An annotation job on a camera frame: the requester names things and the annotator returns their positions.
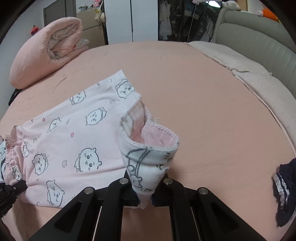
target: pink bed sheet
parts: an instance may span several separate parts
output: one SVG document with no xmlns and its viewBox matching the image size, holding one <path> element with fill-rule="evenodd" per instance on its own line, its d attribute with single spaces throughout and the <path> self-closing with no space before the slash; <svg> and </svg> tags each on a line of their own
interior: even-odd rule
<svg viewBox="0 0 296 241">
<path fill-rule="evenodd" d="M 209 188 L 267 241 L 279 241 L 272 174 L 292 149 L 268 109 L 228 70 L 191 46 L 141 42 L 88 50 L 22 91 L 0 122 L 0 134 L 53 108 L 122 69 L 159 123 L 180 137 L 169 176 Z M 17 202 L 4 217 L 27 240 L 59 209 Z M 167 208 L 124 210 L 122 240 L 172 240 Z"/>
</svg>

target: door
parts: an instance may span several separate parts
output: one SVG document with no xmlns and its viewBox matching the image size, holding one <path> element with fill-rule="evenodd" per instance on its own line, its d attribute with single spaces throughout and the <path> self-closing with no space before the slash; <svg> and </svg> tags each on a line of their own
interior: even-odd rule
<svg viewBox="0 0 296 241">
<path fill-rule="evenodd" d="M 76 17 L 76 0 L 57 0 L 43 9 L 44 26 L 64 17 Z"/>
<path fill-rule="evenodd" d="M 130 0 L 105 0 L 104 8 L 109 44 L 132 42 Z"/>
<path fill-rule="evenodd" d="M 157 0 L 131 0 L 133 41 L 158 40 Z"/>
</svg>

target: gray headboard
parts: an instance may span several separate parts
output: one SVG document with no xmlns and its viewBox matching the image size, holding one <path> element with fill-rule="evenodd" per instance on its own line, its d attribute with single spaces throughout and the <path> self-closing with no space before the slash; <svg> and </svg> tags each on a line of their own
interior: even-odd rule
<svg viewBox="0 0 296 241">
<path fill-rule="evenodd" d="M 261 64 L 296 98 L 296 45 L 281 23 L 223 8 L 212 42 L 226 45 Z"/>
</svg>

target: bed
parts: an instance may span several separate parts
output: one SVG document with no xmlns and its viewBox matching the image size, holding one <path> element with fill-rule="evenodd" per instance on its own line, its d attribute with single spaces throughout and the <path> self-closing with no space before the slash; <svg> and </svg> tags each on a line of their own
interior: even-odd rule
<svg viewBox="0 0 296 241">
<path fill-rule="evenodd" d="M 296 46 L 283 26 L 271 36 L 261 24 L 277 23 L 223 9 L 213 43 L 260 63 L 295 96 Z M 267 241 L 288 240 L 295 222 L 276 226 L 271 177 L 295 157 L 291 144 L 269 109 L 194 43 L 139 42 L 83 52 L 16 97 L 0 122 L 1 135 L 120 69 L 154 118 L 179 135 L 169 177 L 191 189 L 209 188 Z M 16 240 L 28 240 L 59 210 L 17 200 L 3 221 Z M 172 240 L 169 210 L 125 208 L 121 237 Z"/>
</svg>

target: metal screw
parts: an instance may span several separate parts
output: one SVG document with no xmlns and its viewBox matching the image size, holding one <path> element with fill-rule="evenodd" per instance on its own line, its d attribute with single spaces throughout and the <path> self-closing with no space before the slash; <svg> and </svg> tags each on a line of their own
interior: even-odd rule
<svg viewBox="0 0 296 241">
<path fill-rule="evenodd" d="M 94 191 L 94 189 L 91 188 L 91 187 L 88 187 L 88 188 L 84 189 L 85 194 L 91 194 L 93 191 Z"/>
<path fill-rule="evenodd" d="M 206 188 L 201 188 L 200 190 L 198 190 L 198 192 L 199 192 L 201 195 L 207 195 L 208 190 L 207 190 Z"/>
<path fill-rule="evenodd" d="M 122 178 L 122 179 L 119 180 L 119 182 L 121 184 L 127 184 L 128 183 L 128 179 L 127 178 Z"/>
<path fill-rule="evenodd" d="M 166 179 L 163 180 L 163 182 L 164 182 L 166 185 L 170 185 L 170 184 L 173 183 L 173 180 L 170 179 L 170 178 L 166 178 Z"/>
</svg>

